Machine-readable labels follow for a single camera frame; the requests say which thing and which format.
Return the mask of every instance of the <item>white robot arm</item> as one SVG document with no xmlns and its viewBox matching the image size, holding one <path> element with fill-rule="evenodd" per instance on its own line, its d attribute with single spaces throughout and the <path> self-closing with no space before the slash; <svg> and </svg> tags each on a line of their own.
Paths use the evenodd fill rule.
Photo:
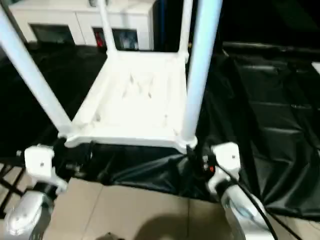
<svg viewBox="0 0 320 240">
<path fill-rule="evenodd" d="M 266 222 L 264 218 L 266 212 L 262 203 L 253 197 L 256 202 L 254 204 L 252 198 L 247 196 L 248 193 L 246 194 L 235 182 L 239 179 L 241 167 L 238 146 L 229 142 L 214 146 L 211 151 L 211 156 L 202 158 L 203 170 L 212 174 L 207 188 L 212 195 L 218 195 L 234 239 L 276 240 L 272 226 L 270 229 L 269 221 Z M 52 167 L 53 156 L 53 150 L 46 146 L 32 146 L 26 149 L 26 169 L 37 183 L 6 215 L 5 240 L 42 239 L 51 220 L 54 200 L 58 194 L 67 190 L 67 183 L 55 174 Z"/>
</svg>

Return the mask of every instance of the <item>cabinet door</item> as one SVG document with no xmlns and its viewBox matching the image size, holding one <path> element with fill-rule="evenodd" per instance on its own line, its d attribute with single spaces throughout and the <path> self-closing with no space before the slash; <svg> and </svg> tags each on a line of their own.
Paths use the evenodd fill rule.
<svg viewBox="0 0 320 240">
<path fill-rule="evenodd" d="M 85 44 L 77 16 L 72 11 L 14 10 L 12 13 L 28 42 Z"/>
<path fill-rule="evenodd" d="M 81 31 L 84 37 L 84 41 L 86 45 L 97 46 L 98 36 L 98 44 L 100 44 L 100 39 L 103 38 L 101 34 L 102 21 L 99 13 L 86 13 L 86 12 L 77 12 L 76 16 L 78 18 Z M 149 21 L 147 15 L 139 15 L 139 14 L 115 14 L 110 13 L 109 22 L 112 28 L 113 37 L 115 40 L 116 46 L 119 50 L 122 47 L 119 47 L 119 43 L 125 46 L 135 46 L 139 50 L 153 50 L 153 37 L 152 29 L 149 29 Z"/>
</svg>

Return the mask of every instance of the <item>black tarp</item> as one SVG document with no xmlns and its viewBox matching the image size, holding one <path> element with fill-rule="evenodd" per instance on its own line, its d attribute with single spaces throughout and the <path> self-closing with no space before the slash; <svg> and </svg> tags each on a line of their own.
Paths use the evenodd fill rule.
<svg viewBox="0 0 320 240">
<path fill-rule="evenodd" d="M 106 59 L 93 47 L 50 45 L 29 49 L 72 118 Z M 10 61 L 0 62 L 0 154 L 56 138 L 51 125 Z M 204 94 L 196 152 L 212 144 L 239 145 L 241 180 L 274 213 L 320 219 L 320 76 L 310 60 L 262 55 L 214 54 Z M 91 145 L 64 158 L 74 176 L 210 199 L 187 157 L 158 147 Z"/>
</svg>

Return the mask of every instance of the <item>black metal frame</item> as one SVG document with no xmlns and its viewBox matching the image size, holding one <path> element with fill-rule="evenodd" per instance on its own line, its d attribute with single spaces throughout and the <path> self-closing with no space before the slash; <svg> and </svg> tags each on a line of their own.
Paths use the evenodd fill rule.
<svg viewBox="0 0 320 240">
<path fill-rule="evenodd" d="M 6 194 L 5 198 L 3 199 L 3 201 L 0 205 L 0 219 L 4 219 L 6 216 L 5 208 L 9 202 L 9 200 L 11 199 L 12 194 L 17 194 L 20 197 L 24 194 L 22 191 L 20 191 L 17 188 L 17 185 L 19 184 L 21 178 L 23 177 L 23 175 L 25 173 L 25 168 L 24 167 L 21 168 L 21 170 L 20 170 L 19 174 L 17 175 L 17 177 L 15 178 L 13 184 L 4 180 L 4 177 L 8 173 L 10 173 L 12 169 L 13 169 L 12 166 L 5 164 L 5 165 L 3 165 L 2 169 L 0 170 L 0 185 L 2 185 L 4 188 L 8 189 L 8 193 Z"/>
</svg>

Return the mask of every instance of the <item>tile floor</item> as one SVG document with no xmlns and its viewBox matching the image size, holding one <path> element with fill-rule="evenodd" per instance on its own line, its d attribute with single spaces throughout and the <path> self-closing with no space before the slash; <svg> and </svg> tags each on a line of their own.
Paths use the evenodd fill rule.
<svg viewBox="0 0 320 240">
<path fill-rule="evenodd" d="M 6 179 L 12 182 L 18 169 Z M 31 184 L 25 175 L 19 185 Z M 0 189 L 0 200 L 5 190 Z M 18 197 L 8 204 L 13 206 Z M 280 217 L 305 240 L 320 239 L 320 224 Z M 271 219 L 280 240 L 293 240 Z M 123 186 L 71 179 L 55 203 L 44 240 L 105 240 L 108 232 L 125 240 L 232 240 L 218 204 Z"/>
</svg>

